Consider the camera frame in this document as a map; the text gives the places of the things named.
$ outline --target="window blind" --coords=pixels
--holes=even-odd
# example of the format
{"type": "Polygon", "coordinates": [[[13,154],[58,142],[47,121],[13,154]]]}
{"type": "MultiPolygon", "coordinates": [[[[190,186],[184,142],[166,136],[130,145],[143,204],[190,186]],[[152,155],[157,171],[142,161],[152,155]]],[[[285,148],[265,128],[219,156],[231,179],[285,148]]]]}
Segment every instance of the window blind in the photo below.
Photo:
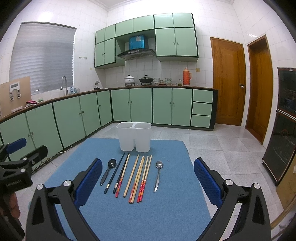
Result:
{"type": "Polygon", "coordinates": [[[49,23],[22,23],[12,50],[9,80],[31,77],[31,94],[73,86],[76,29],[49,23]]]}

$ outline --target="spoon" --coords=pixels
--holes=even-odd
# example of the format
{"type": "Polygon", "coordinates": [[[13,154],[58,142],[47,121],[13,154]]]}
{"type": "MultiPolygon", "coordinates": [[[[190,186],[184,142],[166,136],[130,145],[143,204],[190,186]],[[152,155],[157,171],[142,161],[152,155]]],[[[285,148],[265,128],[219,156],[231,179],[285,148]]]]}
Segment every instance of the spoon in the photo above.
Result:
{"type": "Polygon", "coordinates": [[[103,177],[101,179],[100,186],[102,186],[104,184],[104,181],[106,180],[109,171],[112,168],[114,168],[115,166],[116,166],[116,160],[115,159],[111,159],[111,160],[108,161],[108,168],[107,168],[106,172],[104,173],[104,175],[103,175],[103,177]]]}
{"type": "Polygon", "coordinates": [[[157,179],[156,179],[156,183],[155,183],[153,192],[157,191],[158,184],[159,184],[160,169],[162,169],[162,167],[163,167],[163,162],[162,161],[157,161],[156,162],[156,168],[158,169],[158,174],[157,174],[157,179]]]}

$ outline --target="chopstick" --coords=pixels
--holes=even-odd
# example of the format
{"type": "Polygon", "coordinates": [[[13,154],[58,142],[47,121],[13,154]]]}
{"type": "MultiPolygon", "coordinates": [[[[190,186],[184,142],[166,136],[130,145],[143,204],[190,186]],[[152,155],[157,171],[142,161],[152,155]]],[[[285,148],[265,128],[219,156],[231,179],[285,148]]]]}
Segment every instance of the chopstick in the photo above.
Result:
{"type": "Polygon", "coordinates": [[[120,174],[119,174],[119,176],[118,176],[118,178],[117,178],[117,182],[116,182],[115,187],[114,187],[114,189],[113,189],[113,194],[116,193],[116,189],[117,189],[118,183],[119,183],[120,178],[121,178],[121,175],[122,175],[122,173],[123,173],[123,169],[124,169],[124,167],[125,167],[125,165],[126,165],[126,160],[125,160],[125,162],[124,162],[124,164],[123,164],[123,166],[122,166],[121,172],[120,172],[120,174]]]}
{"type": "Polygon", "coordinates": [[[132,178],[133,178],[133,173],[134,173],[135,168],[136,168],[136,166],[137,166],[138,159],[139,159],[139,155],[137,156],[137,158],[136,158],[136,160],[135,160],[135,164],[133,165],[133,170],[131,171],[131,175],[130,175],[130,178],[129,178],[129,180],[128,180],[128,184],[126,185],[126,189],[125,189],[125,191],[124,191],[123,197],[126,197],[126,194],[127,194],[127,192],[128,192],[129,185],[131,184],[131,180],[132,180],[132,178]]]}
{"type": "Polygon", "coordinates": [[[111,182],[113,181],[113,178],[114,178],[114,176],[115,176],[115,174],[117,172],[117,169],[119,168],[119,165],[120,165],[120,163],[121,163],[124,155],[125,155],[125,152],[123,153],[123,155],[122,155],[122,157],[121,157],[121,159],[120,159],[117,167],[115,168],[115,171],[113,172],[112,177],[110,178],[110,181],[108,182],[107,187],[105,188],[104,194],[106,194],[108,192],[109,186],[110,186],[111,182]]]}
{"type": "Polygon", "coordinates": [[[133,204],[133,202],[135,200],[135,196],[136,196],[136,193],[137,193],[138,184],[139,184],[139,180],[140,180],[140,177],[141,177],[144,161],[145,161],[145,157],[143,156],[143,161],[142,161],[141,166],[140,166],[140,172],[139,172],[138,179],[137,179],[137,182],[136,182],[135,190],[133,192],[133,197],[132,197],[131,202],[130,202],[131,204],[133,204]]]}
{"type": "Polygon", "coordinates": [[[141,197],[141,193],[142,193],[143,182],[144,182],[144,178],[145,178],[145,172],[146,172],[146,167],[147,167],[148,159],[149,159],[149,156],[147,156],[147,160],[146,160],[146,163],[145,163],[145,168],[144,168],[144,172],[143,172],[143,176],[142,176],[142,181],[141,181],[141,185],[140,185],[140,189],[139,189],[139,195],[138,195],[137,203],[140,202],[140,197],[141,197]]]}
{"type": "Polygon", "coordinates": [[[140,165],[139,165],[139,167],[138,167],[137,175],[136,175],[136,177],[135,177],[135,181],[134,181],[134,183],[133,183],[133,188],[132,188],[132,190],[131,190],[130,198],[129,198],[129,200],[128,200],[129,203],[133,203],[133,202],[131,202],[131,200],[132,200],[132,198],[133,198],[133,193],[135,192],[135,187],[136,187],[136,183],[137,183],[137,180],[138,180],[138,176],[139,176],[139,172],[140,172],[140,167],[141,167],[142,162],[143,162],[144,159],[145,159],[144,156],[142,156],[142,159],[141,159],[140,165]]]}
{"type": "Polygon", "coordinates": [[[128,154],[128,158],[126,159],[126,164],[124,165],[124,169],[123,169],[120,181],[118,183],[117,191],[116,191],[116,194],[115,194],[116,198],[118,198],[118,195],[119,195],[119,191],[120,191],[120,187],[121,187],[121,184],[122,184],[123,176],[124,176],[124,173],[126,172],[126,166],[128,165],[129,156],[130,156],[130,154],[128,154]]]}
{"type": "Polygon", "coordinates": [[[148,176],[148,172],[149,172],[149,168],[150,168],[150,164],[151,164],[151,159],[152,159],[152,155],[150,156],[149,164],[148,164],[146,175],[145,175],[145,180],[144,180],[144,183],[142,186],[142,193],[141,193],[141,197],[140,197],[140,202],[143,199],[143,194],[144,194],[144,190],[145,190],[145,186],[146,186],[146,180],[147,180],[147,176],[148,176]]]}

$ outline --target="blue box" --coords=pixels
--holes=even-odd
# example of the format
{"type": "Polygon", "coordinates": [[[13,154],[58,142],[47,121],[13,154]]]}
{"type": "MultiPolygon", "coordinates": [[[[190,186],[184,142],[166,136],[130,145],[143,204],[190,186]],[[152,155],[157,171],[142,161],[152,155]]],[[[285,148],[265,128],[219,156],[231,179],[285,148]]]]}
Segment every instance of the blue box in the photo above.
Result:
{"type": "Polygon", "coordinates": [[[139,49],[146,48],[147,46],[147,38],[144,35],[134,36],[130,38],[130,50],[131,49],[139,49]]]}

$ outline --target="orange thermos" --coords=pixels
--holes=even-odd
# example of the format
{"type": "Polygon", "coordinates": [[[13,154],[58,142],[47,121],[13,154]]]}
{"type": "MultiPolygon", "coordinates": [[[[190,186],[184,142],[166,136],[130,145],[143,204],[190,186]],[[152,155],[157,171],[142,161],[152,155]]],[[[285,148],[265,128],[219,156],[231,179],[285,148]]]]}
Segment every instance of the orange thermos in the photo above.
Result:
{"type": "Polygon", "coordinates": [[[189,72],[188,68],[185,68],[183,70],[183,85],[190,86],[190,80],[191,80],[191,73],[189,72]]]}

